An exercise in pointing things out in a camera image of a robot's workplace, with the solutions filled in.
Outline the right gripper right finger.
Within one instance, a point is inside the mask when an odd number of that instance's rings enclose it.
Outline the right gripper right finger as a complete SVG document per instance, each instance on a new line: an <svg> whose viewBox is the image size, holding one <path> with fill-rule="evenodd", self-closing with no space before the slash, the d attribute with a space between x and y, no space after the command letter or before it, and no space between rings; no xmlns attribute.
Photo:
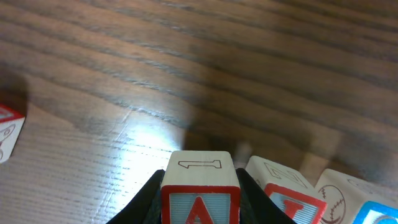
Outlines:
<svg viewBox="0 0 398 224"><path fill-rule="evenodd" d="M240 224L295 224L243 169L236 169L240 188Z"/></svg>

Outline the red letter I block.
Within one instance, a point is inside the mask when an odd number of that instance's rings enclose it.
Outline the red letter I block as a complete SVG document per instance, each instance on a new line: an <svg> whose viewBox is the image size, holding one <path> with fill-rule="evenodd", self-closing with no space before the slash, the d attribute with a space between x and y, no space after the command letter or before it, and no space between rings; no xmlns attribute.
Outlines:
<svg viewBox="0 0 398 224"><path fill-rule="evenodd" d="M327 203L299 171L259 156L251 156L245 170L295 223L319 224Z"/></svg>

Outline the red letter A block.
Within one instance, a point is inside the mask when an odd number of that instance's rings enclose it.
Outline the red letter A block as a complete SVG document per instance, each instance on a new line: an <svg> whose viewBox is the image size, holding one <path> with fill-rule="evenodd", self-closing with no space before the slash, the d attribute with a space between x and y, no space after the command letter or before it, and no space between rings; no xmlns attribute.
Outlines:
<svg viewBox="0 0 398 224"><path fill-rule="evenodd" d="M162 223L240 221L241 188L226 151L174 151L160 191Z"/></svg>

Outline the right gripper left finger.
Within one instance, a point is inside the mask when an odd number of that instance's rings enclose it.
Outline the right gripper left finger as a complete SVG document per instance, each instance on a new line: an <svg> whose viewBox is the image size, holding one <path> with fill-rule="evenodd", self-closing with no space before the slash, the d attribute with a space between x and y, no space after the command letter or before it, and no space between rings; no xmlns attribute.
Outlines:
<svg viewBox="0 0 398 224"><path fill-rule="evenodd" d="M133 199L107 224L144 223L150 207L155 205L156 195L160 196L160 183L164 174L162 169L155 171Z"/></svg>

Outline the blue number 2 block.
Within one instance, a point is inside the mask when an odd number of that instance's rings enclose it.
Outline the blue number 2 block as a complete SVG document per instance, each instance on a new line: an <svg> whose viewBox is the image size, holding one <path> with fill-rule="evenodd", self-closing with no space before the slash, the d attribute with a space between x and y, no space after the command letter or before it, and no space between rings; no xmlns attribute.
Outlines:
<svg viewBox="0 0 398 224"><path fill-rule="evenodd" d="M328 204L322 224L397 224L397 203L370 182L325 169L315 189Z"/></svg>

